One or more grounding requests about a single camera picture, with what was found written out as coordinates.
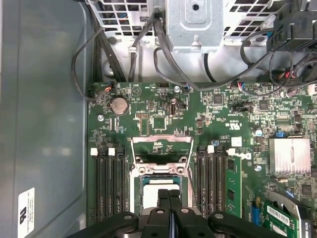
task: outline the capacitor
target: capacitor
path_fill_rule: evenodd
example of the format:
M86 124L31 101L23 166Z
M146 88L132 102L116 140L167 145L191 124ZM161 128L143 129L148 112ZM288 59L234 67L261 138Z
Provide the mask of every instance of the capacitor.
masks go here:
M261 129L255 129L252 131L252 135L255 136L255 137L261 137L263 136L263 131Z
M218 140L212 140L211 143L214 145L214 146L218 146L220 143Z
M296 88L290 88L287 90L286 92L286 96L288 98L292 98L292 97L295 97L297 95L297 89Z
M277 181L278 181L278 182L281 182L281 183L286 183L286 182L288 182L288 178L279 177L279 178L277 178Z

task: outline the black cable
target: black cable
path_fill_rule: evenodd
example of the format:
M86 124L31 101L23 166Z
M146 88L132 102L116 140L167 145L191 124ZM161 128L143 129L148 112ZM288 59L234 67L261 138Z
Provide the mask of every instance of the black cable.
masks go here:
M297 85L293 85L293 86L288 86L288 85L285 85L285 82L284 83L278 83L276 82L274 79L273 79L273 76L272 76L272 67L273 67L273 61L274 61L274 57L275 57L275 53L273 53L273 55L271 56L271 59L269 61L269 66L268 66L268 70L269 70L269 78L271 80L271 82L275 85L275 86L278 86L278 87L282 87L282 88L298 88L298 87L304 87L304 86L308 86L308 85L311 85L311 84L314 84L314 83L317 83L317 80L313 80L311 82L307 82L307 83L300 83L300 84L297 84ZM290 76L292 76L292 72L293 72L293 64L291 64L291 69L290 69Z
M98 20L95 16L93 10L91 9L91 7L87 6L87 8L88 8L88 10L93 18L94 29L95 29L95 31L97 31L99 29ZM119 63L119 60L116 57L107 36L105 34L99 34L97 39L99 40L100 45L106 54L106 57L107 57L107 60L110 64L114 78L118 82L126 82L127 80L124 76L123 70L122 70L121 65Z
M236 76L231 77L230 79L219 82L219 83L213 83L210 87L201 88L197 86L195 83L192 82L191 79L189 79L184 72L181 70L181 68L178 66L178 64L175 62L175 59L168 48L168 43L166 41L166 36L163 30L162 22L160 19L155 20L155 32L158 36L158 41L160 43L160 46L162 48L162 51L164 53L165 58L167 59L168 63L170 64L171 68L175 71L177 75L180 76L182 80L184 80L186 83L188 83L191 87L193 87L197 91L209 91L215 88L219 88L222 86L227 85L228 83L232 83L235 81L238 81L240 78L246 76L251 71L253 71L257 66L259 66L266 58L268 58L272 53L266 53L263 57L261 57L254 65L250 66L245 71L239 73Z
M85 44L83 44L83 46L75 53L75 55L73 56L72 62L71 62L71 76L72 79L75 83L75 86L78 90L78 92L80 93L80 95L88 100L88 101L97 101L99 98L101 98L106 92L103 91L101 94L99 94L97 97L95 98L91 98L88 97L84 94L83 90L81 89L79 83L78 83L78 78L77 78L77 74L76 74L76 60L77 57L79 56L79 54L101 33L103 32L104 29L102 27L100 27L88 40Z
M154 53L153 53L153 58L154 58L154 68L156 70L156 72L159 74L159 76L164 79L165 81L171 83L171 84L175 84L175 85L178 85L180 87L186 87L187 84L186 83L179 83L179 82L175 82L171 79L169 79L168 77L166 77L159 69L158 67L158 51L161 51L162 48L161 47L158 47L154 50Z
M132 47L138 47L140 40L151 30L153 27L153 20L154 17L150 16L148 23L146 26L143 28L143 30L140 32L140 34L137 36L135 39L134 43L132 44ZM133 82L134 81L134 76L135 76L135 68L137 66L137 54L135 52L131 53L131 65L130 65L130 70L129 70L129 76L128 76L128 82Z
M293 72L293 58L292 58L292 55L291 55L291 54L289 54L289 56L290 56L290 64L291 64L291 66L290 66L290 71ZM246 95L248 95L248 96L253 96L253 97L267 97L267 96L271 96L271 95L273 95L274 93L280 91L280 90L284 87L284 85L289 82L289 80L291 79L291 77L292 77L292 74L290 73L290 74L288 75L287 79L281 84L281 86L278 86L277 89L275 89L275 90L273 90L273 91L271 91L271 92L269 92L269 93L266 93L266 94L254 94L254 93L250 93L250 92L247 92L247 91L243 90L243 87L241 87L241 92L243 92L244 94L246 94Z
M241 56L241 59L243 60L243 62L244 62L247 66L253 65L254 62L253 62L252 60L250 60L250 59L247 57L246 53L245 53L245 46L246 46L246 44L247 44L248 42L250 42L250 39L251 39L251 38L253 38L253 37L255 37L255 36L261 36L261 35L263 35L263 34L267 34L267 33L272 32L272 31L273 31L272 28L268 28L268 29L265 29L265 30L262 30L262 31L255 32L255 33L251 34L250 36L248 36L248 37L246 38L246 40L242 42L242 45L241 45L241 48L240 48L240 56ZM266 69L266 68L263 67L263 66L260 66L260 65L259 65L259 66L257 67L257 69L263 70L263 71L265 71L265 72L268 73L268 69Z
M209 57L209 54L204 54L204 68L205 68L205 72L206 72L206 74L207 74L207 76L208 76L208 78L210 79L211 82L217 83L217 81L212 76L212 74L211 74L211 72L209 70L208 57Z

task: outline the microchip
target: microchip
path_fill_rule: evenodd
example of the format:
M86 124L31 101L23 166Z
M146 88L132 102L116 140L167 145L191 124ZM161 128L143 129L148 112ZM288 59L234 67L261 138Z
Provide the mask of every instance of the microchip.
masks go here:
M228 160L227 161L227 168L229 170L234 170L234 161L233 160Z
M295 123L302 123L302 117L300 115L294 116L294 122Z
M202 128L197 129L197 134L203 134L203 133L204 133L204 129L202 129Z
M257 144L263 144L264 138L263 137L256 137L256 143Z
M314 110L313 104L308 104L308 105L307 105L307 110L308 110L308 111L313 111L313 110Z
M165 118L164 117L156 117L154 120L154 129L165 129Z
M312 186L309 184L302 185L302 194L306 196L311 196L312 194Z
M180 109L186 109L187 108L187 105L185 103L182 103L180 106L179 106Z
M233 192L233 191L228 190L228 198L229 198L231 201L234 201L234 192Z
M221 94L214 94L213 95L213 104L214 105L221 105L223 103L223 98Z
M260 100L259 101L259 109L260 109L260 111L267 111L268 110L268 101L267 100Z
M316 165L312 165L311 166L311 170L312 170L312 177L313 178L317 178L317 166Z
M204 125L204 123L203 123L202 120L197 120L197 127L198 127L198 128L203 127L203 125Z

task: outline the chipset heatsink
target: chipset heatsink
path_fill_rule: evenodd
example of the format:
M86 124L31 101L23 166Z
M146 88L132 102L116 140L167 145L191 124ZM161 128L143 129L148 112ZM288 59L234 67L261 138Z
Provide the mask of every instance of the chipset heatsink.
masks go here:
M308 138L270 139L269 171L272 174L310 173L310 140Z

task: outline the black connector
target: black connector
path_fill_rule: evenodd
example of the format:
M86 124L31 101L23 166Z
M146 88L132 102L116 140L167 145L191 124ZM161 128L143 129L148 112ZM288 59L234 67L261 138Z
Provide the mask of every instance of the black connector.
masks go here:
M317 44L317 1L293 0L277 14L268 52L311 52Z

